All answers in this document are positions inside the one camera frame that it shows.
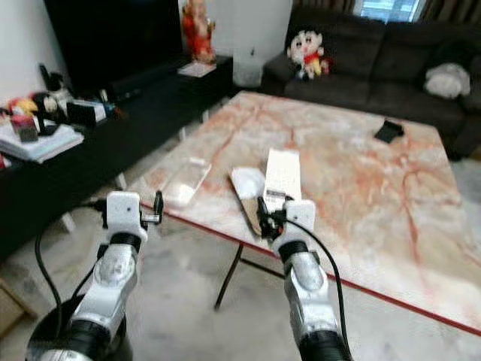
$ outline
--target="black cabinet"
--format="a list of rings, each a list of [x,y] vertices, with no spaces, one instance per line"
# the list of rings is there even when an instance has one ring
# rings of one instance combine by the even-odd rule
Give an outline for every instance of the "black cabinet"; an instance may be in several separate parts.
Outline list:
[[[85,141],[44,164],[0,171],[0,260],[162,145],[232,92],[232,58],[202,78],[170,74],[120,105],[128,119],[86,129]]]

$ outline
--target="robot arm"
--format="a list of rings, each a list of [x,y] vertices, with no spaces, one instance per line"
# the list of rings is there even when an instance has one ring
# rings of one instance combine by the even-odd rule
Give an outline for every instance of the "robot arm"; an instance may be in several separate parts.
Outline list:
[[[142,242],[147,241],[147,222],[160,222],[162,209],[156,207],[159,214],[142,217],[139,207],[136,193],[112,192],[107,197],[108,248],[95,264],[92,285],[58,347],[47,351],[41,361],[96,361],[104,357],[137,284],[137,256]]]
[[[307,249],[308,237],[282,220],[295,220],[312,230],[316,207],[311,201],[287,201],[282,211],[269,214],[262,198],[258,216],[262,236],[284,264],[284,289],[289,300],[295,342],[303,361],[350,361],[328,299],[328,278],[318,259]]]

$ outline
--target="clear plastic container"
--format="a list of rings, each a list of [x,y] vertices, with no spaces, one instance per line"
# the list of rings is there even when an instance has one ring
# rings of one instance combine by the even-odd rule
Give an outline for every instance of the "clear plastic container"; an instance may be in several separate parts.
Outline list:
[[[185,208],[209,174],[210,168],[211,164],[203,159],[187,159],[162,191],[166,205],[170,208]]]

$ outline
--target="marble floor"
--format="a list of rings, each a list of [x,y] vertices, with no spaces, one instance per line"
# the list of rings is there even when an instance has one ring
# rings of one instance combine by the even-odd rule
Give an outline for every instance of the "marble floor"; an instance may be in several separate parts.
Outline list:
[[[191,132],[195,124],[189,127]],[[177,144],[171,139],[126,172],[132,182]],[[481,162],[452,164],[464,207],[481,247]],[[106,185],[98,194],[113,189]],[[43,241],[44,261],[63,299],[95,260],[103,241],[99,216],[73,212],[76,230],[53,224]],[[166,218],[151,227],[140,255],[141,276],[128,304],[136,360],[300,360],[292,340],[282,281],[239,265],[219,312],[213,303],[236,245]],[[250,253],[273,268],[275,259]],[[39,313],[53,298],[35,263],[33,242],[0,265],[0,275]],[[346,321],[357,361],[481,360],[481,338],[344,287]],[[334,292],[332,301],[336,305]],[[35,321],[22,320],[0,341],[0,360],[22,360]]]

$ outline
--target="white pillow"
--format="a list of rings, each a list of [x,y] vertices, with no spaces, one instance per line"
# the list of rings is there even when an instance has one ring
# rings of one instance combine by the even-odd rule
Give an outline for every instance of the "white pillow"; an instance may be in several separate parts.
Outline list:
[[[458,64],[448,63],[426,73],[425,89],[433,96],[454,99],[470,93],[469,74]]]

